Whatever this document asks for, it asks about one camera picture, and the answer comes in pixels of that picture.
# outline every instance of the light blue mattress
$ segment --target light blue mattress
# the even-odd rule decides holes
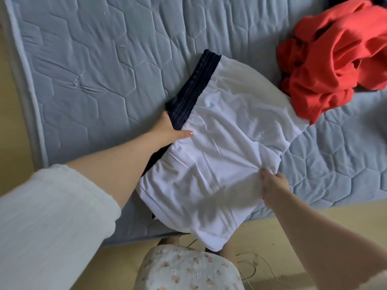
[[[152,125],[209,49],[278,84],[277,44],[326,0],[1,0],[36,169],[128,141]],[[358,93],[283,156],[316,208],[387,198],[387,92]],[[106,244],[175,234],[135,193]],[[270,216],[258,207],[249,220]]]

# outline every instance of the quilted mattress cover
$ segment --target quilted mattress cover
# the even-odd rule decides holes
[[[278,84],[277,44],[326,0],[1,0],[3,30],[35,168],[128,141],[156,120],[203,51]],[[387,198],[387,91],[325,113],[282,157],[322,209]],[[257,207],[248,220],[271,212]],[[133,194],[105,244],[176,234]]]

